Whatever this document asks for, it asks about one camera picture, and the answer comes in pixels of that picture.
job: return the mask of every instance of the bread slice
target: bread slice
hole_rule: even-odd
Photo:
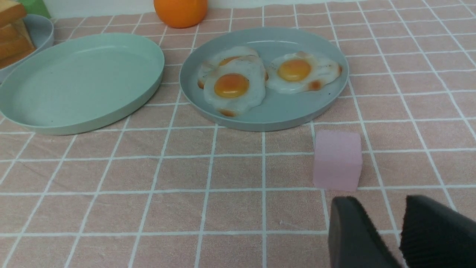
[[[28,55],[32,54],[33,52],[35,52],[35,49],[30,49],[20,54],[16,54],[6,59],[0,60],[0,70],[16,62],[19,62],[20,60],[22,60],[23,58],[26,58]]]
[[[27,16],[25,7],[13,0],[0,0],[0,27]]]
[[[19,33],[18,37],[11,41],[0,43],[0,60],[35,49],[23,19],[14,22],[13,27]]]
[[[6,26],[0,28],[0,43],[15,40],[19,37],[20,33],[15,29],[13,24],[9,23]]]

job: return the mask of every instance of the egg white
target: egg white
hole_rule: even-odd
[[[230,49],[218,52],[212,58],[204,61],[198,69],[198,84],[204,85],[208,74],[214,69],[219,67],[222,60],[231,57],[242,57],[247,55],[253,55],[258,57],[258,52],[247,46],[236,46]]]
[[[238,73],[249,80],[247,92],[236,98],[223,98],[215,93],[215,83],[226,74]],[[210,72],[203,93],[205,101],[223,115],[238,116],[246,113],[251,108],[260,105],[266,95],[265,88],[266,70],[261,59],[257,56],[244,56],[230,61]]]
[[[293,59],[304,59],[311,66],[311,72],[301,81],[286,81],[278,75],[278,69],[281,64]],[[333,82],[341,75],[342,67],[328,57],[315,56],[300,51],[275,58],[267,67],[267,72],[269,79],[266,82],[266,86],[269,89],[282,94],[296,94],[304,91],[319,90],[326,84]],[[313,88],[314,82],[320,85],[318,89]]]

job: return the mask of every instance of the gray plate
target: gray plate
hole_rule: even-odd
[[[342,75],[317,92],[287,95],[267,88],[260,106],[237,117],[225,117],[205,102],[203,90],[197,86],[197,72],[201,63],[217,51],[241,45],[256,49],[265,65],[287,53],[324,54],[342,66]],[[185,60],[179,80],[186,98],[205,118],[228,128],[263,132],[292,128],[321,115],[344,90],[348,78],[349,64],[345,56],[323,37],[297,29],[263,27],[234,31],[205,43]]]

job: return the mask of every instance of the plate rim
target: plate rim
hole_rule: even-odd
[[[239,30],[239,31],[231,31],[231,32],[228,32],[228,33],[225,33],[223,35],[220,35],[216,38],[213,38],[209,41],[207,41],[206,43],[204,43],[203,45],[201,45],[200,47],[196,48],[184,61],[184,63],[182,64],[181,68],[180,68],[180,72],[178,74],[178,83],[180,85],[180,90],[182,91],[183,95],[186,97],[186,99],[188,100],[189,103],[191,103],[195,109],[197,109],[199,112],[203,113],[204,115],[206,115],[208,118],[213,118],[213,121],[218,124],[218,125],[222,125],[224,126],[223,124],[219,124],[217,121],[224,121],[224,122],[227,122],[227,123],[230,123],[230,124],[248,124],[248,125],[263,125],[263,124],[266,124],[266,125],[271,125],[271,124],[279,124],[279,123],[282,123],[283,121],[272,121],[272,122],[266,122],[266,123],[258,123],[258,122],[246,122],[246,121],[241,121],[241,120],[236,120],[236,119],[233,119],[233,118],[226,118],[226,117],[221,117],[221,116],[218,116],[218,115],[215,115],[215,114],[212,114],[206,110],[204,110],[203,108],[201,108],[200,106],[198,106],[195,102],[191,101],[190,98],[187,96],[187,93],[183,90],[183,86],[182,86],[182,70],[183,70],[183,67],[186,65],[186,62],[189,60],[190,56],[195,53],[197,50],[199,50],[201,47],[203,46],[206,46],[207,44],[209,44],[210,42],[213,42],[217,39],[225,39],[226,36],[229,36],[231,34],[236,34],[238,32],[247,32],[247,31],[250,31],[250,32],[253,32],[253,31],[256,31],[256,30],[266,30],[266,29],[274,29],[275,31],[299,31],[301,33],[304,33],[304,34],[307,34],[309,36],[313,36],[313,37],[318,37],[318,38],[321,38],[322,40],[324,40],[325,42],[327,42],[328,44],[334,46],[336,49],[338,49],[340,51],[340,53],[343,55],[343,58],[345,60],[345,64],[346,64],[346,68],[347,68],[347,76],[346,76],[346,79],[345,79],[345,82],[343,83],[341,89],[339,89],[338,93],[337,93],[337,97],[334,98],[334,99],[331,99],[330,101],[326,102],[323,107],[328,107],[330,106],[333,102],[336,101],[336,99],[341,95],[341,93],[345,90],[348,82],[349,82],[349,77],[350,77],[350,68],[349,68],[349,63],[348,63],[348,60],[347,60],[347,57],[345,56],[345,54],[341,51],[341,49],[339,47],[337,47],[335,44],[331,43],[329,40],[327,40],[326,38],[324,38],[323,36],[321,35],[318,35],[318,34],[315,34],[315,33],[310,33],[310,32],[306,32],[306,31],[303,31],[301,29],[297,29],[297,28],[286,28],[286,27],[255,27],[255,28],[249,28],[249,29],[244,29],[244,30]],[[290,120],[287,120],[287,122],[290,122],[290,121],[295,121],[295,120],[299,120],[303,117],[309,117],[310,115],[316,113],[316,112],[312,112],[312,113],[309,113],[309,114],[305,114],[303,116],[300,116],[300,117],[297,117],[297,118],[293,118],[293,119],[290,119]]]
[[[47,52],[50,52],[50,51],[53,51],[53,50],[56,50],[56,49],[59,49],[61,47],[64,47],[64,46],[70,46],[72,44],[76,44],[76,43],[81,43],[81,42],[85,42],[89,39],[98,39],[98,38],[107,38],[109,36],[123,36],[125,38],[130,38],[130,39],[133,39],[133,40],[141,40],[142,42],[148,42],[150,44],[154,44],[156,47],[157,47],[157,54],[156,56],[159,56],[160,59],[161,59],[161,62],[162,64],[160,65],[159,69],[160,71],[158,72],[158,75],[157,75],[157,79],[156,81],[152,84],[152,86],[150,88],[148,88],[147,90],[144,91],[143,94],[140,94],[138,95],[135,99],[133,99],[132,101],[130,101],[128,104],[124,105],[123,107],[119,108],[119,109],[116,109],[110,113],[107,113],[107,114],[102,114],[100,116],[97,116],[95,118],[91,118],[89,120],[85,120],[85,121],[82,121],[82,122],[79,122],[79,123],[74,123],[74,124],[65,124],[65,125],[56,125],[56,126],[43,126],[43,125],[33,125],[33,124],[25,124],[25,123],[21,123],[21,122],[18,122],[16,120],[13,120],[11,118],[9,118],[7,115],[5,115],[5,113],[3,112],[3,109],[2,107],[0,106],[0,114],[5,118],[5,119],[8,119],[9,121],[17,124],[17,125],[20,125],[22,127],[25,127],[27,129],[30,129],[30,130],[33,130],[34,132],[37,132],[37,133],[45,133],[45,134],[51,134],[51,135],[68,135],[68,134],[78,134],[78,133],[84,133],[84,132],[89,132],[89,131],[92,131],[92,130],[95,130],[95,129],[98,129],[97,127],[94,127],[92,129],[88,128],[89,130],[81,130],[79,132],[77,131],[65,131],[63,130],[61,132],[61,134],[54,134],[55,133],[55,130],[62,130],[62,129],[69,129],[69,128],[75,128],[77,126],[83,126],[83,125],[87,125],[88,123],[90,122],[95,122],[95,121],[100,121],[101,119],[104,119],[104,118],[107,118],[108,116],[111,116],[112,114],[115,114],[115,113],[119,113],[121,112],[122,109],[125,109],[126,107],[128,108],[130,105],[132,105],[133,103],[137,102],[138,100],[140,100],[141,98],[143,98],[145,95],[148,95],[150,94],[150,91],[154,88],[155,90],[152,91],[152,94],[150,94],[150,97],[153,96],[153,94],[158,90],[158,87],[162,81],[162,78],[163,78],[163,73],[164,73],[164,69],[165,69],[165,56],[164,56],[164,52],[162,50],[162,48],[157,44],[155,43],[154,41],[152,41],[151,39],[145,37],[145,36],[141,36],[141,35],[136,35],[136,34],[132,34],[132,33],[121,33],[121,32],[112,32],[112,33],[99,33],[99,34],[93,34],[93,35],[88,35],[88,36],[83,36],[83,37],[79,37],[79,38],[76,38],[76,39],[72,39],[72,40],[68,40],[66,42],[62,42],[60,44],[57,44],[57,45],[54,45],[54,46],[51,46],[47,49],[44,49],[38,53],[36,53],[35,55],[32,55],[31,57],[27,58],[24,62],[22,62],[20,65],[18,65],[6,78],[5,80],[0,84],[0,92],[2,91],[2,89],[5,86],[5,82],[7,82],[16,72],[19,72],[18,70],[21,70],[21,68],[25,68],[25,66],[27,66],[28,64],[30,64],[31,62],[34,62],[34,60],[36,60],[37,58],[39,58],[40,56],[44,55],[45,53]],[[149,99],[147,98],[146,101],[144,103],[142,103],[141,105],[139,105],[137,108],[133,109],[132,113],[136,110],[138,110],[140,107],[142,107],[146,102],[147,100]],[[114,117],[114,120],[106,125],[103,125],[101,127],[105,127],[105,126],[108,126],[110,124],[113,124],[121,119],[125,118],[125,116],[122,116],[120,117],[119,119],[116,119]]]

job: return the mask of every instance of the orange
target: orange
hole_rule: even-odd
[[[208,0],[154,0],[159,19],[172,28],[188,28],[206,16]]]

